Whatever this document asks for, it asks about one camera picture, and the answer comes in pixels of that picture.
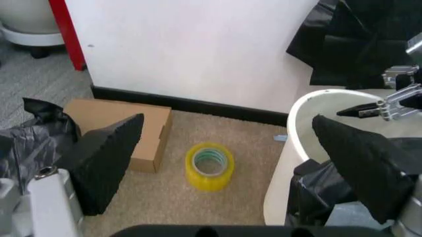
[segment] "metal bracket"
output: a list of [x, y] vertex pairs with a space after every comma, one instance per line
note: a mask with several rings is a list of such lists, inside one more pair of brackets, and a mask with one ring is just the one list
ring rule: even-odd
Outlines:
[[419, 66], [393, 66], [384, 71], [382, 78], [384, 80], [384, 84], [389, 86], [392, 89], [396, 88], [396, 77], [398, 75], [408, 75], [410, 76], [412, 83], [415, 82], [413, 79], [413, 75], [418, 72]]
[[421, 84], [411, 84], [408, 87], [396, 91], [387, 96], [385, 100], [377, 102], [380, 116], [385, 121], [391, 121], [420, 112], [418, 109], [407, 108], [400, 105], [400, 101], [420, 94], [422, 94]]

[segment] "beige carpet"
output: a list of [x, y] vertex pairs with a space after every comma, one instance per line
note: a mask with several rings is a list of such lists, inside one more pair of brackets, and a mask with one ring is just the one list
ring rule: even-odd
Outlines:
[[[263, 225], [262, 205], [283, 143], [283, 127], [173, 111], [173, 127], [157, 174], [126, 172], [103, 215], [86, 217], [87, 237], [109, 236], [139, 224]], [[222, 191], [195, 190], [185, 179], [184, 156], [212, 141], [234, 155], [231, 183]]]

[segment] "clear packing tape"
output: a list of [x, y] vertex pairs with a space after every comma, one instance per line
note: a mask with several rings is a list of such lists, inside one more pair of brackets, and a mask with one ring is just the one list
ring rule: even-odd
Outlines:
[[[204, 173], [196, 164], [205, 159], [218, 162], [221, 170], [217, 173]], [[186, 177], [192, 186], [202, 191], [218, 191], [230, 182], [234, 171], [234, 159], [231, 152], [217, 143], [200, 143], [193, 146], [186, 154]]]

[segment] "cardboard box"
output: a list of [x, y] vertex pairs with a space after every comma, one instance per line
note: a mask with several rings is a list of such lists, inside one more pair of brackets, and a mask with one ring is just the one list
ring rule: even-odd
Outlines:
[[129, 169], [156, 173], [160, 167], [171, 127], [171, 108], [120, 101], [74, 99], [64, 112], [86, 132], [109, 126], [134, 114], [144, 114], [140, 142], [136, 145]]

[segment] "gray carpet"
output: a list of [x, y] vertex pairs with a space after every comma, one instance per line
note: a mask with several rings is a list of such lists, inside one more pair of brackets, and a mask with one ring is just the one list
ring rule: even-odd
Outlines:
[[[44, 59], [0, 41], [0, 129], [30, 118], [22, 97], [63, 106], [71, 98], [92, 97], [87, 71], [76, 72], [64, 50]], [[138, 224], [263, 225], [265, 192], [283, 143], [282, 127], [173, 111], [173, 126], [157, 174], [128, 171], [103, 215], [86, 217], [85, 236], [109, 236]], [[235, 171], [222, 191], [195, 190], [185, 179], [184, 156], [193, 145], [212, 141], [234, 155]]]
[[47, 100], [60, 106], [72, 98], [91, 98], [88, 71], [73, 70], [63, 47], [49, 57], [33, 59], [28, 50], [0, 37], [0, 129], [29, 119], [23, 111], [22, 97]]

